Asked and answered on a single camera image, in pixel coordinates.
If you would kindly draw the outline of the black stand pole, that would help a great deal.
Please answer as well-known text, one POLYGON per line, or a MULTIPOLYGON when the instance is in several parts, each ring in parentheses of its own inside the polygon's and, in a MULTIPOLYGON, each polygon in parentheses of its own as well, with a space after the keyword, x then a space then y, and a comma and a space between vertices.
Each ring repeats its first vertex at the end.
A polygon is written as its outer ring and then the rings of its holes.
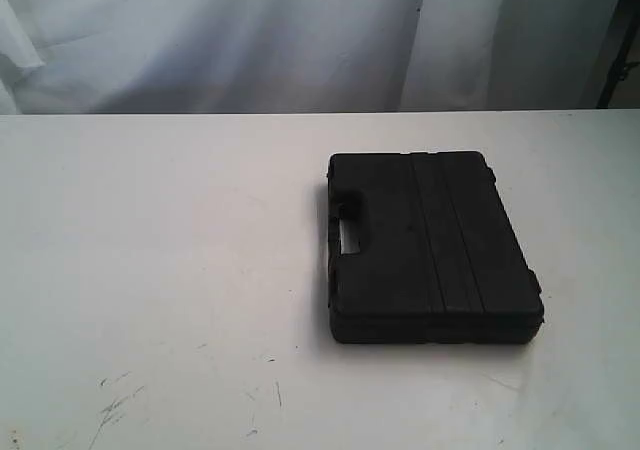
POLYGON ((639 108, 639 0, 618 0, 604 44, 599 109, 639 108))

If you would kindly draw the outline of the black plastic carrying case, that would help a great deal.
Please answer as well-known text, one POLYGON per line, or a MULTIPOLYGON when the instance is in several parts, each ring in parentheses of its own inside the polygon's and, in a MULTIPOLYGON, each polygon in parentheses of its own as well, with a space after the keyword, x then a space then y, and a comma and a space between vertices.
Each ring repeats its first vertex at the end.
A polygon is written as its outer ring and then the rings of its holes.
POLYGON ((336 153, 328 309, 343 344, 526 344, 541 287, 477 151, 336 153))

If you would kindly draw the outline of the white backdrop curtain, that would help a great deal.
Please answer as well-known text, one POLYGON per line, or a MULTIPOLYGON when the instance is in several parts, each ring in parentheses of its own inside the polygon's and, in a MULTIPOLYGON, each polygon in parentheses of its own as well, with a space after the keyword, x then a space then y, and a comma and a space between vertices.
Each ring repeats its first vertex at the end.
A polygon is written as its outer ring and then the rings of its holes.
POLYGON ((618 1, 1 0, 1 110, 574 108, 618 1))

